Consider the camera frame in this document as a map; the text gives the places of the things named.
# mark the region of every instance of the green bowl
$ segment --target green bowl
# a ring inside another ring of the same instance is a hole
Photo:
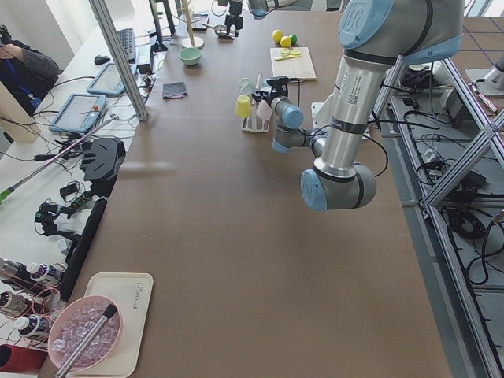
[[[179,52],[179,58],[185,65],[197,65],[202,57],[200,49],[188,47]]]

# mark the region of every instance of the small bottle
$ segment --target small bottle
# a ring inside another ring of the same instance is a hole
[[[44,291],[46,290],[45,286],[30,278],[25,264],[8,258],[0,258],[0,280],[14,290],[27,291],[30,294],[43,297],[52,294],[51,291]]]
[[[53,321],[47,317],[30,315],[28,317],[17,318],[14,325],[19,334],[25,339],[46,343],[49,338],[50,328],[53,326]]]
[[[61,282],[63,272],[54,265],[32,263],[26,270],[30,278],[41,283],[45,287],[55,287]]]
[[[42,305],[33,303],[33,308],[37,313],[43,311]],[[22,317],[32,313],[32,302],[22,295],[4,291],[0,294],[0,313],[9,317]]]

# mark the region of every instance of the tablet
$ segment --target tablet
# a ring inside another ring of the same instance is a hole
[[[136,66],[130,65],[133,75],[135,75]],[[106,63],[98,75],[91,81],[87,87],[87,93],[93,95],[105,95],[117,97],[124,92],[124,85],[119,76],[119,71],[114,63]]]
[[[102,115],[103,94],[72,94],[49,126],[52,132],[87,132]]]

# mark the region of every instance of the lemon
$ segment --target lemon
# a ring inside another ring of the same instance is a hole
[[[280,40],[282,39],[282,37],[284,36],[283,32],[281,30],[273,30],[273,34],[272,34],[272,37],[273,37],[273,41],[275,41],[276,43],[280,43]]]
[[[291,44],[292,44],[291,37],[284,36],[280,40],[280,45],[282,47],[291,47]]]

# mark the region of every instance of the white plate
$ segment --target white plate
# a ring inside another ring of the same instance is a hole
[[[102,362],[68,376],[125,378],[135,371],[153,283],[148,273],[101,272],[91,277],[85,295],[110,298],[120,312],[123,328],[119,341]]]

